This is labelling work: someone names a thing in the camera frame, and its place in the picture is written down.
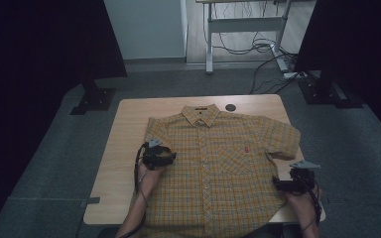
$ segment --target table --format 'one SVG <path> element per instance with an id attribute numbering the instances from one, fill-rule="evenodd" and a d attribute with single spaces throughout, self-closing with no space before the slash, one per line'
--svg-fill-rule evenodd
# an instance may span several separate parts
<path id="1" fill-rule="evenodd" d="M 99 197 L 89 204 L 84 214 L 86 224 L 120 224 L 125 219 L 134 192 L 134 163 L 136 153 L 144 141 L 148 119 L 163 118 L 180 113 L 185 105 L 215 104 L 225 111 L 225 105 L 234 104 L 234 113 L 264 115 L 289 123 L 283 102 L 278 95 L 232 95 L 206 97 L 171 97 L 125 99 L 119 107 L 98 169 L 90 197 Z M 290 179 L 289 164 L 303 159 L 299 149 L 292 161 L 274 160 L 280 179 Z M 289 205 L 282 207 L 270 222 L 297 222 Z"/>
<path id="2" fill-rule="evenodd" d="M 207 16 L 207 44 L 206 44 L 206 73 L 213 73 L 212 66 L 212 33 L 231 33 L 231 32 L 277 32 L 275 45 L 271 45 L 272 53 L 276 58 L 281 72 L 288 72 L 283 59 L 279 59 L 281 41 L 283 40 L 284 30 L 286 29 L 292 0 L 287 0 L 286 8 L 281 17 L 262 17 L 262 18 L 237 18 L 237 19 L 212 19 L 212 4 L 231 3 L 231 2 L 255 2 L 256 0 L 195 0 L 196 3 L 208 4 Z"/>

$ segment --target shirt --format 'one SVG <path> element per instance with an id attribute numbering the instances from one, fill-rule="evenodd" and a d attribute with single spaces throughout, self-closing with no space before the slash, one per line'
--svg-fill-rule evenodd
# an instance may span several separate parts
<path id="1" fill-rule="evenodd" d="M 147 207 L 141 235 L 241 237 L 263 226 L 284 204 L 272 176 L 272 155 L 293 158 L 300 132 L 264 116 L 185 106 L 150 118 L 145 141 L 159 139 L 177 153 Z"/>

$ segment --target hand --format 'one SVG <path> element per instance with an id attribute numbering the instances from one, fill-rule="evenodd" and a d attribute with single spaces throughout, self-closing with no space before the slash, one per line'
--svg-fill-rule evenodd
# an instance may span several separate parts
<path id="1" fill-rule="evenodd" d="M 321 197 L 321 189 L 315 186 L 313 192 L 317 197 Z M 285 193 L 285 196 L 293 209 L 296 212 L 296 215 L 299 219 L 300 227 L 304 231 L 304 238 L 318 237 L 318 226 L 316 224 L 316 212 L 314 201 L 311 198 L 311 195 L 308 192 L 305 192 L 301 195 L 294 195 L 289 192 Z"/>
<path id="2" fill-rule="evenodd" d="M 142 164 L 142 160 L 138 162 L 138 179 L 145 175 L 141 181 L 141 190 L 144 193 L 145 197 L 148 198 L 151 195 L 154 187 L 159 181 L 160 175 L 167 170 L 167 167 L 158 167 L 153 171 L 147 169 L 147 167 Z"/>

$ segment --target white wall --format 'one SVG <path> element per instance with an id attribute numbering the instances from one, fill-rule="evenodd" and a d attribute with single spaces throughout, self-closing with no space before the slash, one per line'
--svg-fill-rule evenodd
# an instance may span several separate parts
<path id="1" fill-rule="evenodd" d="M 184 58 L 185 0 L 104 0 L 126 60 Z"/>

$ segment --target shirt sleeve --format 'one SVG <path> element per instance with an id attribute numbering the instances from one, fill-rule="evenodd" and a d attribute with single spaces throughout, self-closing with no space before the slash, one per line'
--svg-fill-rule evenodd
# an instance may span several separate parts
<path id="1" fill-rule="evenodd" d="M 174 151 L 164 119 L 155 119 L 153 117 L 149 119 L 144 140 L 145 142 L 149 142 L 151 139 L 162 141 L 162 146 L 168 147 L 171 151 Z"/>
<path id="2" fill-rule="evenodd" d="M 296 156 L 301 138 L 298 129 L 267 117 L 257 117 L 254 126 L 267 153 L 288 159 Z"/>

